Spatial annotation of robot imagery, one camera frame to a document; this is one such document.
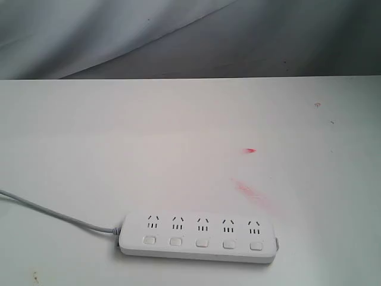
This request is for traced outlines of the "white five-outlet power strip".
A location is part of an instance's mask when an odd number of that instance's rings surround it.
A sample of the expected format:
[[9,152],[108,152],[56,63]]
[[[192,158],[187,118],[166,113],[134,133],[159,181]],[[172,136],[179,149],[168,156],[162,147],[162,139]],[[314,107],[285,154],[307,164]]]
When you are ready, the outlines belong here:
[[279,242],[261,217],[149,210],[126,216],[119,247],[129,256],[270,264]]

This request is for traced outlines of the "grey backdrop cloth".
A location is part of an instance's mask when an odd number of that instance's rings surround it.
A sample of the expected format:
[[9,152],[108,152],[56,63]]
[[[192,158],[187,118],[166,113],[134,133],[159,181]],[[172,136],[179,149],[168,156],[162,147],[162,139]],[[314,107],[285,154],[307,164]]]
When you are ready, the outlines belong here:
[[2,1],[2,79],[380,74],[379,1]]

